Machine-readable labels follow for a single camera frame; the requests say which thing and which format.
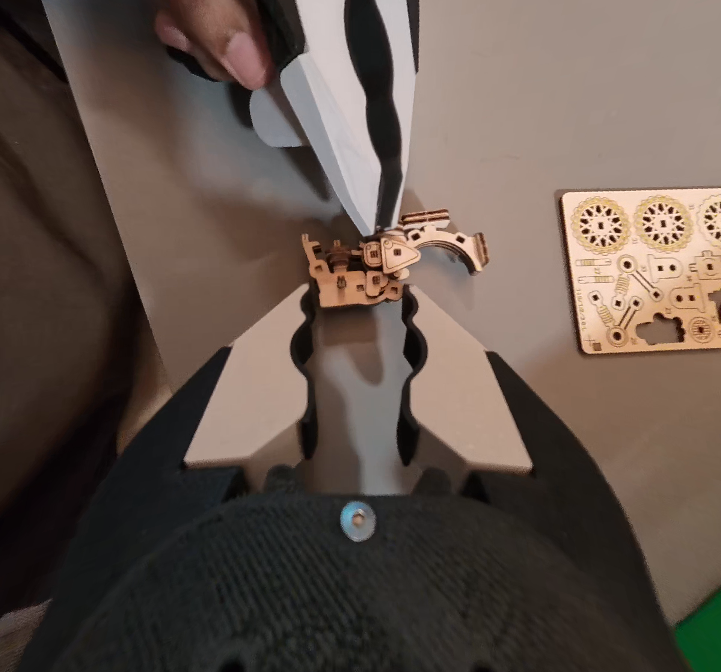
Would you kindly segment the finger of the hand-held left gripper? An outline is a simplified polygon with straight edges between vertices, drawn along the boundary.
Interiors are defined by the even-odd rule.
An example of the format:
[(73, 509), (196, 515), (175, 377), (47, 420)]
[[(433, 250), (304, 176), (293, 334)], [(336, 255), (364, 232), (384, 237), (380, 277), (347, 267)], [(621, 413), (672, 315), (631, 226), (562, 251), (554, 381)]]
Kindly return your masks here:
[(394, 227), (410, 156), (418, 72), (419, 0), (352, 0), (352, 63), (378, 180), (366, 193), (369, 229)]
[(369, 229), (366, 196), (378, 180), (352, 63), (352, 0), (295, 0), (305, 51), (281, 71), (281, 86), (332, 189), (358, 231)]

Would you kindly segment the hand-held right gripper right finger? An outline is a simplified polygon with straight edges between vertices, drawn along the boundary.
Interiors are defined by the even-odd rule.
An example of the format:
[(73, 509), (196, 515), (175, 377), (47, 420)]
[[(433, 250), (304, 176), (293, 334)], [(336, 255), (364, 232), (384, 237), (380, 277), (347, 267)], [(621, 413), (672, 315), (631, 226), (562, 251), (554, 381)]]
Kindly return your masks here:
[(525, 477), (533, 463), (484, 345), (417, 286), (404, 289), (397, 448), (401, 463), (439, 469), (453, 490), (474, 472)]

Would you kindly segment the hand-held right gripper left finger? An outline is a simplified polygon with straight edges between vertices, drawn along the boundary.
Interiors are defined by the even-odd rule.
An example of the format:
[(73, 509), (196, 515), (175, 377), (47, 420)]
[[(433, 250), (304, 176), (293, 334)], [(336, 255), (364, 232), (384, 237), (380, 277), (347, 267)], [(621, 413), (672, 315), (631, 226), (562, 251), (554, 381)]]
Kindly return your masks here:
[(317, 443), (308, 283), (289, 294), (231, 345), (185, 453), (188, 469), (239, 467), (250, 490), (271, 469), (296, 467)]

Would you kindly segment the wooden model assembly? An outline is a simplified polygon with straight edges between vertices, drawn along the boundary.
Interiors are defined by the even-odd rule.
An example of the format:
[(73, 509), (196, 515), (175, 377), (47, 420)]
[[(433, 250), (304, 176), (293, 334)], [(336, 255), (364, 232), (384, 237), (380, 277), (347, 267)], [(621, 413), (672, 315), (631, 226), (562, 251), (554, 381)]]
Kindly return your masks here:
[(489, 261), (484, 235), (453, 230), (451, 223), (446, 208), (404, 214), (395, 227), (368, 237), (355, 248), (335, 240), (323, 250), (319, 242), (302, 235), (320, 308), (368, 307), (399, 301), (410, 268), (420, 261), (427, 247), (450, 253), (464, 263), (470, 275), (481, 273)]

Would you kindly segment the wooden parts sheet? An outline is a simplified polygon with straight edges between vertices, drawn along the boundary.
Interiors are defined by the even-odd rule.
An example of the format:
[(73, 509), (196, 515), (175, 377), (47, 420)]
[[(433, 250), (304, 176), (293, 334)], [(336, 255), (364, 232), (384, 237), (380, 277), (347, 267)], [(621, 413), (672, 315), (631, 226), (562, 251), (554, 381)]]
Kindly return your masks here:
[(565, 190), (585, 354), (719, 350), (720, 189)]

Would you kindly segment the person's left hand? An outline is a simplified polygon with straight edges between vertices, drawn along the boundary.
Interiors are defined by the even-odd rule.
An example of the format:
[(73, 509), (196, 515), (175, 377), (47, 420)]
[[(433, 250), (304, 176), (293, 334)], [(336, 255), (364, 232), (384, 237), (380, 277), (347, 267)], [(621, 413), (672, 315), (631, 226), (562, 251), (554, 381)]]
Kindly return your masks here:
[(209, 77), (250, 91), (274, 78), (272, 56), (251, 1), (153, 1), (158, 39), (194, 57)]

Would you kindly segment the olive green shirt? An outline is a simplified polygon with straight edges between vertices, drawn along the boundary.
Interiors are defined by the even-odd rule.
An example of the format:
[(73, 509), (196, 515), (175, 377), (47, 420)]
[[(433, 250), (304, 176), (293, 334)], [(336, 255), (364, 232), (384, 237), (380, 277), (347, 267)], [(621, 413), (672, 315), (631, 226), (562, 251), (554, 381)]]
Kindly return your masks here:
[(116, 459), (139, 294), (41, 0), (2, 0), (1, 611), (43, 603)]

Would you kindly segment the green plastic bin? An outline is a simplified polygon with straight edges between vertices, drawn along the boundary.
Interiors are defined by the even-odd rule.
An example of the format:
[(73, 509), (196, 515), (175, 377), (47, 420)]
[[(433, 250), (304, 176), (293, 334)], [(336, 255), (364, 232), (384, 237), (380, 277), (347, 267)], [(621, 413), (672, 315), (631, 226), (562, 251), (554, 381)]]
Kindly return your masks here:
[(693, 671), (720, 671), (720, 589), (676, 625), (677, 645)]

